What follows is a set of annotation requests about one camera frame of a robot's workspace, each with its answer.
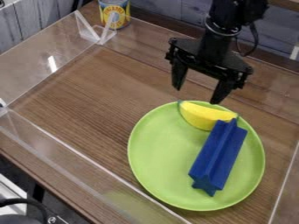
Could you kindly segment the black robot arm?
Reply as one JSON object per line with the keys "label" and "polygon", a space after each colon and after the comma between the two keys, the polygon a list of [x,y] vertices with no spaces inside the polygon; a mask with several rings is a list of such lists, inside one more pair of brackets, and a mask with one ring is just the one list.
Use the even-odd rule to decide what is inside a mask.
{"label": "black robot arm", "polygon": [[[254,68],[242,57],[258,48],[255,21],[263,18],[267,8],[267,0],[212,0],[202,39],[170,38],[164,58],[172,65],[172,86],[176,90],[183,87],[190,69],[219,81],[211,104],[219,104],[234,89],[244,87]],[[238,38],[243,26],[250,27],[255,45],[250,51],[236,55],[230,50],[230,43]]]}

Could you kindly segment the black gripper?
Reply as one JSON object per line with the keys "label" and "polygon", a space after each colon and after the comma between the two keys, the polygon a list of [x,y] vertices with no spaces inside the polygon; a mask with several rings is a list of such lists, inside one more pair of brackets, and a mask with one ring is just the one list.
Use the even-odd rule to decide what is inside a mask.
{"label": "black gripper", "polygon": [[244,87],[252,67],[231,50],[202,49],[200,39],[170,38],[168,44],[164,58],[172,65],[174,88],[182,89],[188,69],[195,70],[219,80],[210,103],[220,104],[232,89]]}

